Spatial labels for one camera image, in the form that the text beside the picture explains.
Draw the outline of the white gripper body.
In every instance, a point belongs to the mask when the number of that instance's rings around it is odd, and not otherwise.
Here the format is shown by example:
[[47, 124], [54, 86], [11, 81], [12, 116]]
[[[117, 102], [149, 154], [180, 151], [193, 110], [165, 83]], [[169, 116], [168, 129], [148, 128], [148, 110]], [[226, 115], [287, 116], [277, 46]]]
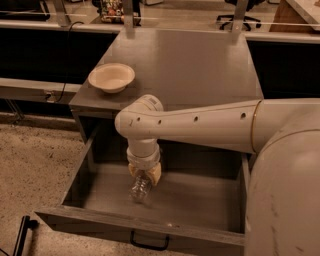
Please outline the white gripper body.
[[161, 154], [159, 146], [156, 146], [152, 154], [144, 157], [134, 154], [130, 148], [127, 148], [128, 162], [140, 170], [152, 169], [160, 162], [160, 158]]

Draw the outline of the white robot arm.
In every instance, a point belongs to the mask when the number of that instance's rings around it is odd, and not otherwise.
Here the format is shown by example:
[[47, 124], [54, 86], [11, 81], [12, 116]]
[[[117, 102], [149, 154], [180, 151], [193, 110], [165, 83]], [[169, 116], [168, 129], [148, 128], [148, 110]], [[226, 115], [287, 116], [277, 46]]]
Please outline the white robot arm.
[[256, 155], [245, 256], [320, 256], [320, 101], [259, 99], [164, 110], [145, 95], [118, 113], [130, 170], [156, 165], [160, 139]]

